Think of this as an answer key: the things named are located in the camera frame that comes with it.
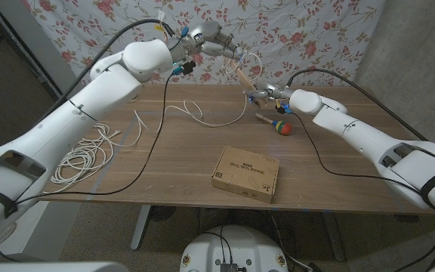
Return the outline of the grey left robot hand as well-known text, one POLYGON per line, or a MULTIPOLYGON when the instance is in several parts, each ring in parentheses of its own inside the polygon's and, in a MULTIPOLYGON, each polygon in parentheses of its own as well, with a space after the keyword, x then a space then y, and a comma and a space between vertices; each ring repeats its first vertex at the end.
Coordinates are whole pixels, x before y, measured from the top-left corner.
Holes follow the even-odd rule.
POLYGON ((216 21, 205 21, 191 27, 183 43, 188 55, 203 53, 232 60, 241 60, 244 56, 244 50, 233 41, 233 35, 225 32, 216 21))

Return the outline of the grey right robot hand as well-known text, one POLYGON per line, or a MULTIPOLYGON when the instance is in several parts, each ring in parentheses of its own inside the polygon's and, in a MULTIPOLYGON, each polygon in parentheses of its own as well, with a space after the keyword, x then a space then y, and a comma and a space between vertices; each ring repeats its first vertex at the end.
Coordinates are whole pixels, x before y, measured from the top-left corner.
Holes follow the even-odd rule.
POLYGON ((256 82, 248 86, 243 94, 247 97, 250 104, 259 109, 275 110, 284 107, 288 103, 294 91, 282 86, 274 85, 268 82, 256 82))

